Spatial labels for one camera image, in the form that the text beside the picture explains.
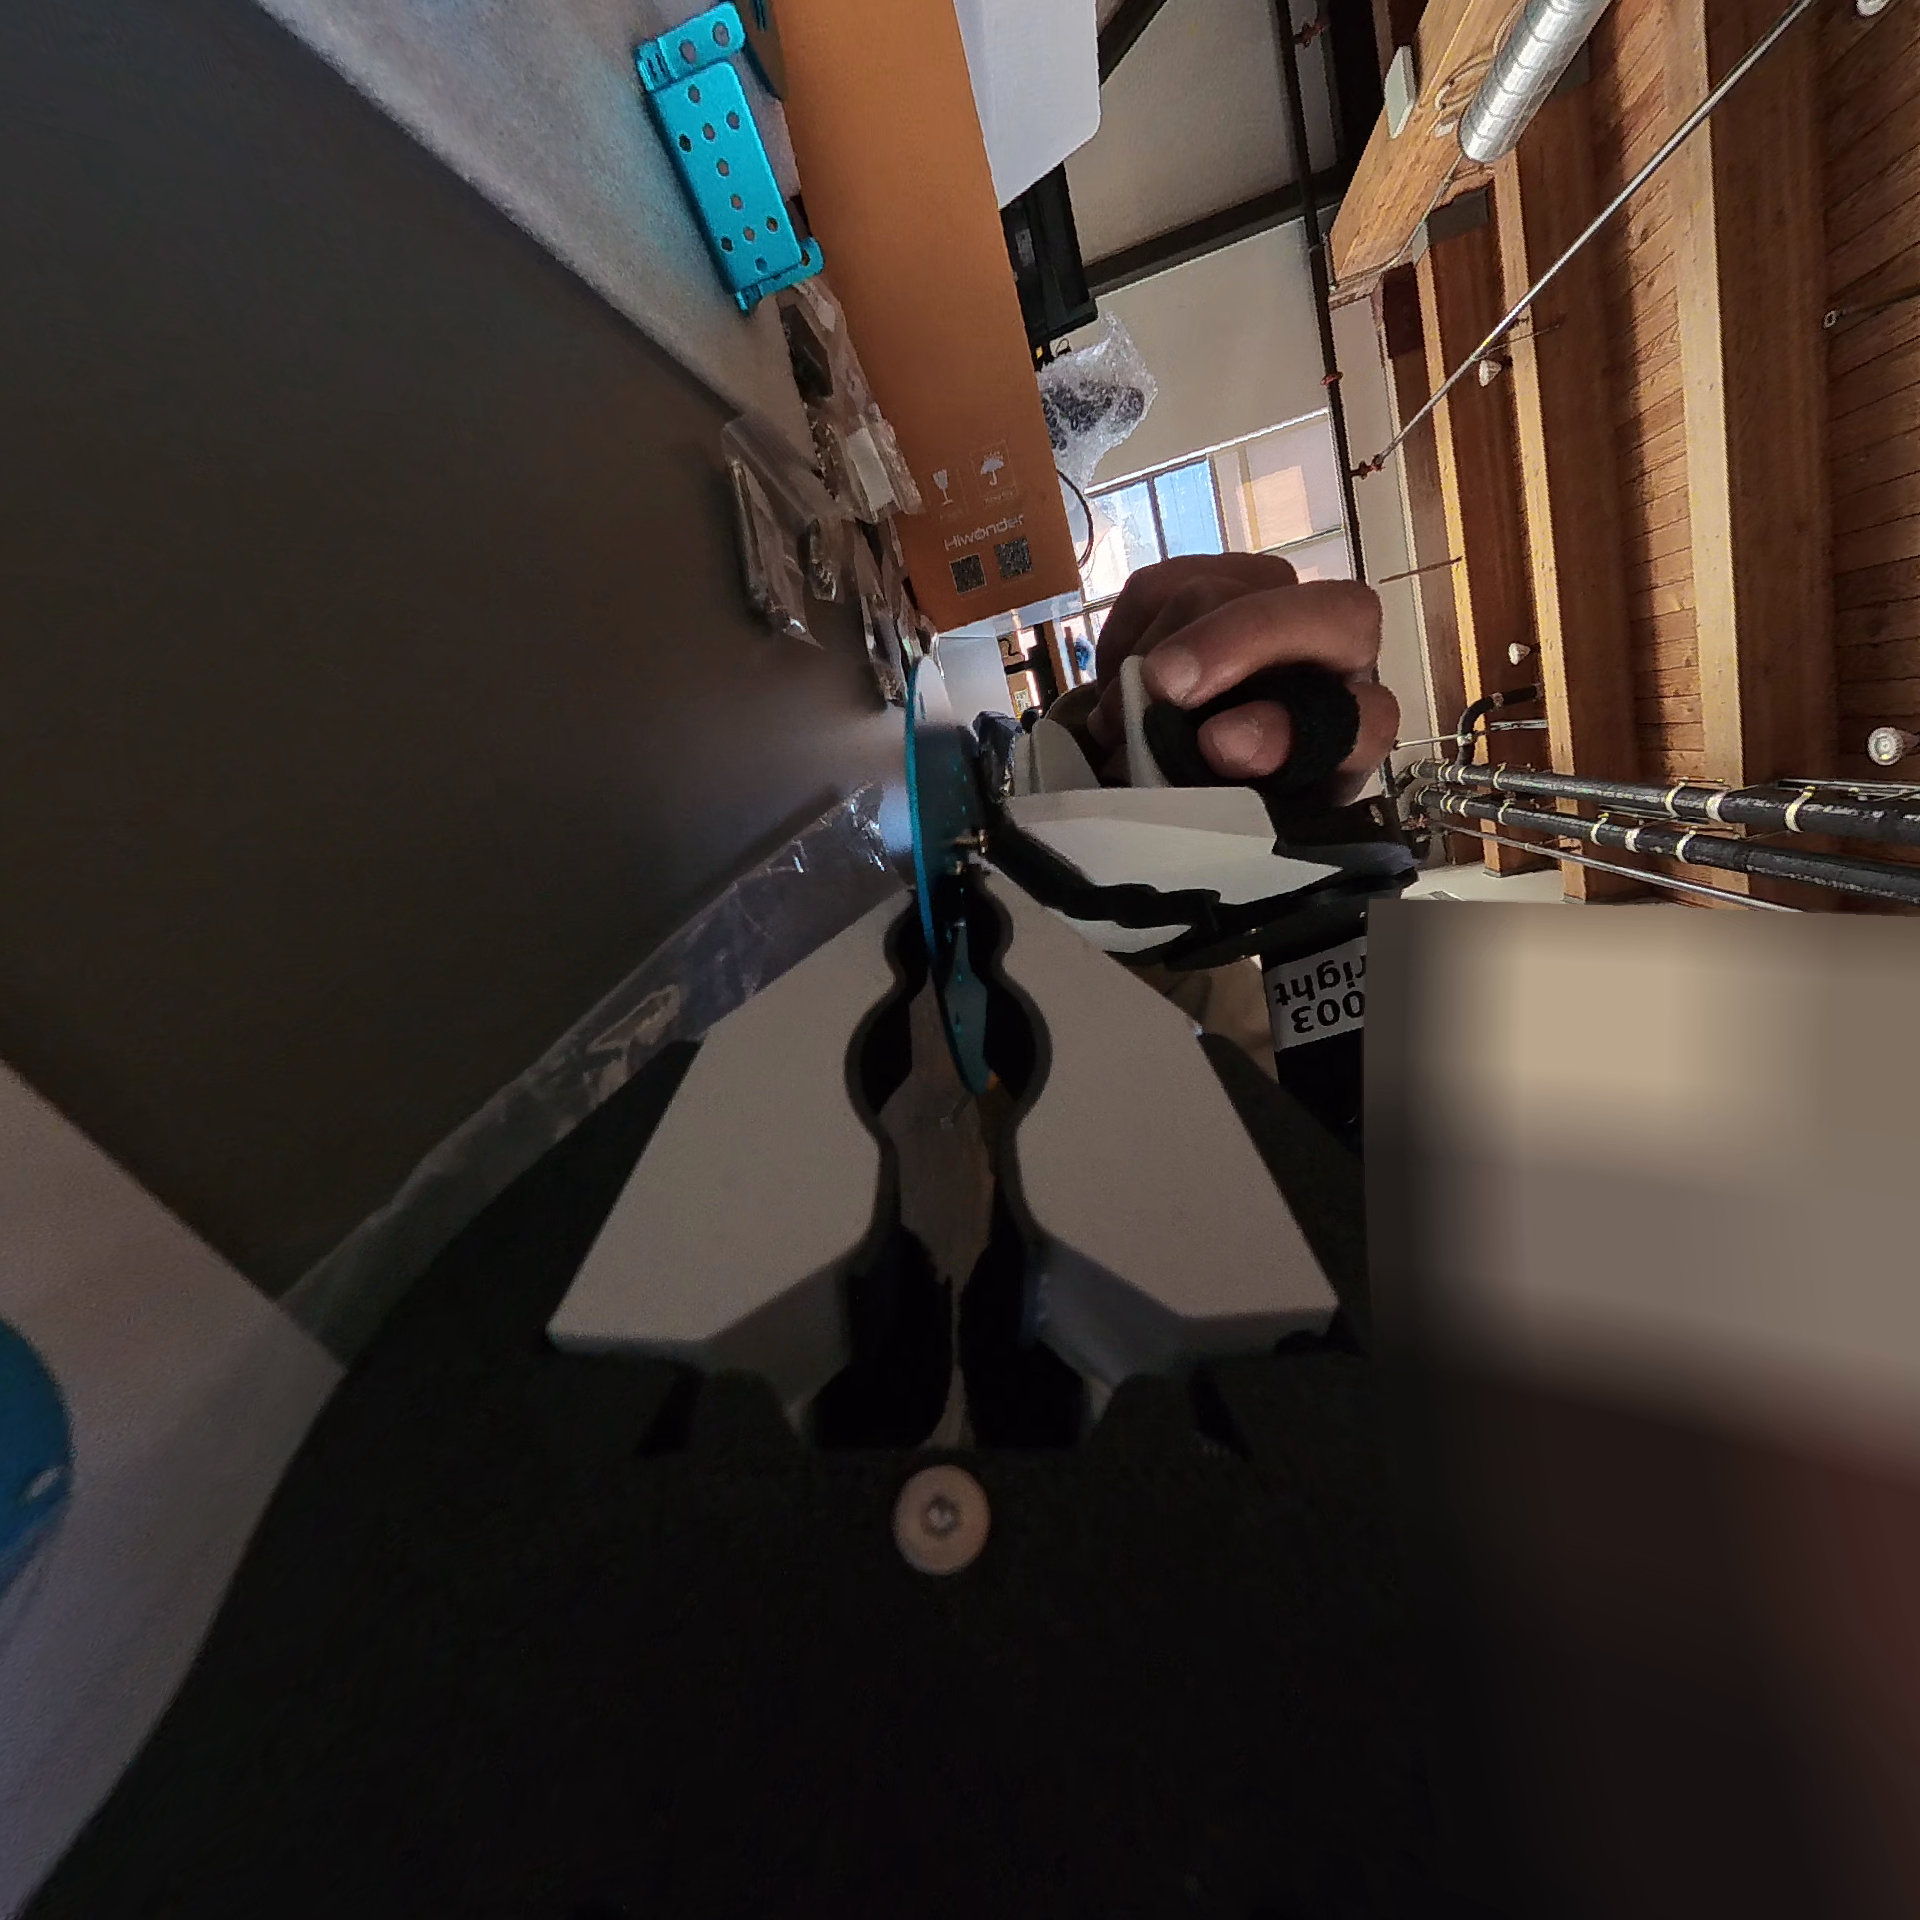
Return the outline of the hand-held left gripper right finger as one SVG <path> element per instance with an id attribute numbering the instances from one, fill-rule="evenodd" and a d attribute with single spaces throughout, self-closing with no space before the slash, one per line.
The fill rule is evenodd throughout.
<path id="1" fill-rule="evenodd" d="M 1187 1015 L 1007 874 L 980 926 L 1017 1109 L 960 1306 L 973 1441 L 1068 1448 L 1094 1390 L 1328 1331 L 1334 1289 Z"/>

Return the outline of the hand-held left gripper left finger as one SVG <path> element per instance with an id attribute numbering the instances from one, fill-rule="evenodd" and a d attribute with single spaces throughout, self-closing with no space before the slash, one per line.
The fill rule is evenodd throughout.
<path id="1" fill-rule="evenodd" d="M 918 990 L 921 921 L 895 888 L 715 1022 L 547 1339 L 752 1372 L 829 1448 L 915 1448 L 921 1242 L 883 1109 Z"/>

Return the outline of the blue round metal disc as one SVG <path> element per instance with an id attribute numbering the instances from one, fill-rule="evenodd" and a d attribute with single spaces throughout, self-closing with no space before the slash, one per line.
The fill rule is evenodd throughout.
<path id="1" fill-rule="evenodd" d="M 921 944 L 953 1069 L 969 1093 L 986 1093 L 996 1084 L 990 1008 L 1007 925 L 984 888 L 986 867 L 973 882 L 948 873 L 953 836 L 986 825 L 976 756 L 976 735 L 957 719 L 939 664 L 915 661 L 904 687 L 904 799 Z"/>
<path id="2" fill-rule="evenodd" d="M 36 1346 L 4 1322 L 4 1597 L 61 1520 L 72 1455 L 59 1379 Z"/>

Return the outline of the person's right forearm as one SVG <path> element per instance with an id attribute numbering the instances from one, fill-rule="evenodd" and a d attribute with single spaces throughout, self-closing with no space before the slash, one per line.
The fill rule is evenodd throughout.
<path id="1" fill-rule="evenodd" d="M 1264 972 L 1253 956 L 1213 970 L 1142 965 L 1141 983 L 1180 1006 L 1195 1032 L 1232 1040 L 1267 1080 L 1276 1080 L 1276 1050 Z"/>

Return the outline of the dark grey desk mat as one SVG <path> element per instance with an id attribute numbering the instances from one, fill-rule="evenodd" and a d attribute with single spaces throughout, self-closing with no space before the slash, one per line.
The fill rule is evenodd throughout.
<path id="1" fill-rule="evenodd" d="M 725 417 L 251 2 L 4 2 L 4 1057 L 264 1292 L 898 779 Z"/>

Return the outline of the grey desk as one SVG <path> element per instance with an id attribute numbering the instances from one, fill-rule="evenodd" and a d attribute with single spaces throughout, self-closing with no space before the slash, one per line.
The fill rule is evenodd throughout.
<path id="1" fill-rule="evenodd" d="M 446 510 L 409 510 L 429 554 L 452 523 L 484 614 L 484 664 L 533 645 L 587 738 L 636 753 L 668 829 L 709 853 L 721 829 L 780 829 L 812 799 L 883 790 L 878 834 L 904 866 L 904 716 L 875 697 L 893 623 L 860 599 L 865 529 L 829 510 L 792 383 L 785 310 L 747 312 L 715 275 L 667 156 L 633 46 L 704 2 L 267 2 L 397 132 L 472 186 L 586 283 L 515 247 L 508 295 L 477 269 L 426 269 L 453 324 L 435 412 L 477 374 L 472 427 L 430 477 Z"/>

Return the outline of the clear plastic bag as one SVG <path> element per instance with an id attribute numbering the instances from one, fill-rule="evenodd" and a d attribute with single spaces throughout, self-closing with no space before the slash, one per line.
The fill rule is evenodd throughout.
<path id="1" fill-rule="evenodd" d="M 901 811 L 898 784 L 869 779 L 731 877 L 533 1069 L 443 1137 L 379 1211 L 280 1297 L 280 1309 L 331 1355 L 362 1351 L 436 1249 L 667 1046 L 698 1040 L 871 905 L 898 895 Z"/>

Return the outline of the large window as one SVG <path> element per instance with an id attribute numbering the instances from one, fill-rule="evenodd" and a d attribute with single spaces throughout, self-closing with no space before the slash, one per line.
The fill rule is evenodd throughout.
<path id="1" fill-rule="evenodd" d="M 1083 603 L 1167 557 L 1279 554 L 1300 581 L 1355 575 L 1325 412 L 1092 494 Z"/>

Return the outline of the black insulated pipe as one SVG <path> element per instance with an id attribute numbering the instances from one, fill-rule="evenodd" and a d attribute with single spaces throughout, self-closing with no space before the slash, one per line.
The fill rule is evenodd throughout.
<path id="1" fill-rule="evenodd" d="M 1833 836 L 1842 841 L 1917 845 L 1917 794 L 1880 790 L 1867 784 L 1790 779 L 1723 787 L 1711 779 L 1599 779 L 1514 764 L 1413 761 L 1401 784 L 1436 784 L 1439 790 L 1507 797 L 1507 799 L 1575 799 L 1624 805 L 1657 820 L 1693 825 L 1790 829 Z"/>
<path id="2" fill-rule="evenodd" d="M 1711 829 L 1660 820 L 1576 820 L 1555 811 L 1522 805 L 1514 799 L 1439 784 L 1418 784 L 1408 799 L 1410 812 L 1445 829 L 1518 829 L 1555 841 L 1674 860 L 1683 866 L 1713 867 L 1747 877 L 1800 882 L 1848 898 L 1917 905 L 1917 867 L 1838 853 L 1800 853 L 1732 839 Z"/>

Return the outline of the bubble wrap bundle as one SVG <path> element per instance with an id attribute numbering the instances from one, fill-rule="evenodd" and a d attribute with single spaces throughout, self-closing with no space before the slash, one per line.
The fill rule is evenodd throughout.
<path id="1" fill-rule="evenodd" d="M 1121 446 L 1158 395 L 1128 328 L 1107 312 L 1092 347 L 1066 350 L 1039 370 L 1043 414 L 1054 463 L 1079 488 Z"/>

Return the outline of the pile of small parts bags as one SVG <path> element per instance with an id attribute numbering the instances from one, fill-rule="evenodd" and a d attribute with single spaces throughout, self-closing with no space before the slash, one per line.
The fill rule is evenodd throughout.
<path id="1" fill-rule="evenodd" d="M 925 498 L 822 276 L 778 306 L 812 446 L 797 453 L 746 417 L 721 433 L 747 603 L 810 643 L 817 603 L 851 603 L 878 697 L 898 710 L 930 637 L 901 535 Z"/>

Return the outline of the black monitor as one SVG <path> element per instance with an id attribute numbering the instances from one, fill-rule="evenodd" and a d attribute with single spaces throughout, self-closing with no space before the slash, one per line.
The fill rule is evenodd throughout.
<path id="1" fill-rule="evenodd" d="M 1036 362 L 1044 365 L 1054 347 L 1097 321 L 1079 227 L 1068 196 L 1068 173 L 1057 164 L 1023 196 L 998 210 L 1007 250 L 1017 270 L 1023 328 Z"/>

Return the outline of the orange cardboard box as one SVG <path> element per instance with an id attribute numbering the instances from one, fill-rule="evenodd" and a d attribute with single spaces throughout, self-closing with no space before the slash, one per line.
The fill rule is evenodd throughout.
<path id="1" fill-rule="evenodd" d="M 904 572 L 944 634 L 1079 589 L 969 26 L 1044 175 L 1097 132 L 1094 2 L 773 2 L 804 213 L 921 489 Z"/>

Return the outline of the thin metal rod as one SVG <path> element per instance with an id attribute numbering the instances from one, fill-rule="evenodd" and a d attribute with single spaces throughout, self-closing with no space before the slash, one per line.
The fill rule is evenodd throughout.
<path id="1" fill-rule="evenodd" d="M 1567 270 L 1567 264 L 1575 259 L 1583 254 L 1583 247 L 1590 247 L 1590 240 L 1627 210 L 1627 202 L 1693 139 L 1695 132 L 1702 132 L 1711 113 L 1716 112 L 1716 103 L 1782 42 L 1782 36 L 1805 17 L 1811 14 L 1818 2 L 1790 2 L 1777 24 L 1770 24 L 1770 30 L 1764 36 L 1758 36 L 1752 46 L 1747 46 L 1747 51 L 1726 70 L 1726 74 L 1669 132 L 1664 145 L 1647 156 L 1647 164 L 1621 186 L 1621 191 L 1598 210 L 1598 217 L 1588 221 L 1588 227 L 1549 264 L 1544 275 L 1539 275 L 1524 295 L 1512 304 L 1512 310 L 1465 353 L 1465 358 L 1426 395 L 1425 407 L 1403 421 L 1403 427 L 1368 460 L 1359 460 L 1349 467 L 1351 480 L 1365 480 L 1373 473 L 1378 473 L 1393 453 L 1399 446 L 1413 433 L 1413 427 L 1421 421 L 1426 421 L 1436 406 L 1470 374 L 1479 370 L 1479 362 L 1493 358 L 1495 350 L 1512 335 L 1512 331 L 1527 317 L 1530 304 L 1539 301 L 1539 295 L 1544 295 L 1560 270 Z"/>

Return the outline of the silver ventilation duct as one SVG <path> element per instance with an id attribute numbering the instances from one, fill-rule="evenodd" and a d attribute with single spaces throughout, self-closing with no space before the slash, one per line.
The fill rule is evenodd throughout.
<path id="1" fill-rule="evenodd" d="M 1608 14 L 1598 2 L 1524 2 L 1493 57 L 1470 108 L 1458 116 L 1458 154 L 1476 168 L 1495 168 L 1522 139 L 1527 122 L 1563 82 Z"/>

